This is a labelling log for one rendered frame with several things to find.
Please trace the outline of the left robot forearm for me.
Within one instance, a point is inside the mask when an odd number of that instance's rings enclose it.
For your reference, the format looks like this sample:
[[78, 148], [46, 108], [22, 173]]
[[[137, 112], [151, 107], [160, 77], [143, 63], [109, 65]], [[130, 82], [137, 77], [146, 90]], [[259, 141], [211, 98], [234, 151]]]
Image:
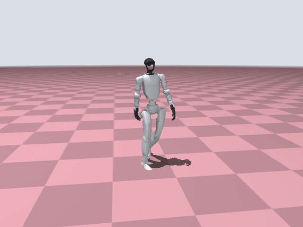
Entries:
[[[167, 99], [169, 105], [173, 104], [171, 94], [166, 95], [166, 99]], [[173, 107], [174, 107], [174, 104], [173, 104]]]

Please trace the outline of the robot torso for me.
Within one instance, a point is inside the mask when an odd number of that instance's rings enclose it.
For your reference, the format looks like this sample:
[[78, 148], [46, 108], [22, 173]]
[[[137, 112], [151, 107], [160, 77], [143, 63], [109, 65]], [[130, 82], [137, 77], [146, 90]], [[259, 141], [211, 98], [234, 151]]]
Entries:
[[[153, 72], [152, 72], [153, 73]], [[153, 75], [148, 75], [146, 73], [143, 76], [143, 93], [147, 99], [150, 99], [149, 104], [146, 105], [146, 108], [149, 109], [150, 114], [155, 114], [158, 112], [158, 104], [156, 104], [156, 98], [159, 97], [160, 94], [160, 76], [158, 73], [154, 73]]]

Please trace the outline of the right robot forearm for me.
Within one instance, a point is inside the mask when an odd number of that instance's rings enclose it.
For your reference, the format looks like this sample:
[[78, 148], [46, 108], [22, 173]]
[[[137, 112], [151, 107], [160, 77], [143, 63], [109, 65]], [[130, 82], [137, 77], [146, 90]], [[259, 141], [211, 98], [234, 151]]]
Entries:
[[[134, 94], [134, 96], [135, 96], [135, 94]], [[135, 98], [134, 97], [134, 110], [136, 111], [136, 108], [138, 108], [139, 109], [139, 98]]]

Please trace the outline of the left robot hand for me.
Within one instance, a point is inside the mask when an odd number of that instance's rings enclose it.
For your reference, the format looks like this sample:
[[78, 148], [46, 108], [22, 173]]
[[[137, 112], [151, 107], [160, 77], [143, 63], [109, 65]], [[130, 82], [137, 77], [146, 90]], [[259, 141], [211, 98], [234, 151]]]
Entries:
[[173, 114], [172, 114], [172, 116], [174, 116], [173, 119], [172, 119], [172, 121], [173, 121], [173, 120], [175, 119], [175, 114], [176, 114], [176, 113], [175, 113], [175, 107], [173, 107], [173, 104], [170, 105], [170, 109], [171, 109], [172, 112], [173, 112]]

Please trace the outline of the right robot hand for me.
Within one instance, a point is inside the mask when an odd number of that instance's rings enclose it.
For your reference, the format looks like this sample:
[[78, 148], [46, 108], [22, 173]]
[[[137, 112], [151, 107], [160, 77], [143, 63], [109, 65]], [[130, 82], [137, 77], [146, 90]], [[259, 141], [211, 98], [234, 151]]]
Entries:
[[138, 116], [138, 108], [136, 108], [136, 111], [134, 110], [134, 116], [137, 120], [141, 120], [141, 118]]

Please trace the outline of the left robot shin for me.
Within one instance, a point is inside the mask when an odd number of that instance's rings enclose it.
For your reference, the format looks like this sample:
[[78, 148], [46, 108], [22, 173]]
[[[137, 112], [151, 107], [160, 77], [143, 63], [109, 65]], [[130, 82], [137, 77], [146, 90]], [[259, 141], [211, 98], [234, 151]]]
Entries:
[[150, 149], [151, 147], [157, 143], [157, 141], [159, 140], [160, 136], [158, 138], [154, 138], [153, 135], [151, 136], [151, 140], [150, 140]]

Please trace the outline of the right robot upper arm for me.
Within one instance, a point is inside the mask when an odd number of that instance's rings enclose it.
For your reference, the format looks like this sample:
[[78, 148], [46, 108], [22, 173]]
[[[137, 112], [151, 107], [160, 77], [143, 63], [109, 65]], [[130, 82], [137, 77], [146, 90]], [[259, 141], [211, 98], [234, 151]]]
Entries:
[[135, 79], [135, 98], [140, 98], [140, 90], [141, 90], [141, 83], [143, 82], [143, 76], [139, 76]]

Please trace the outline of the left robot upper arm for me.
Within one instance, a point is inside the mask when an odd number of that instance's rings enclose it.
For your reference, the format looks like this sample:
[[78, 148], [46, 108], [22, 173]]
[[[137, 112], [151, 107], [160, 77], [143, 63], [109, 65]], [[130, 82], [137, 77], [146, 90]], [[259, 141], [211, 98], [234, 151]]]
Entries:
[[159, 74], [160, 80], [161, 80], [161, 85], [163, 88], [163, 94], [167, 95], [170, 94], [170, 90], [167, 88], [167, 82], [166, 82], [166, 77], [163, 74]]

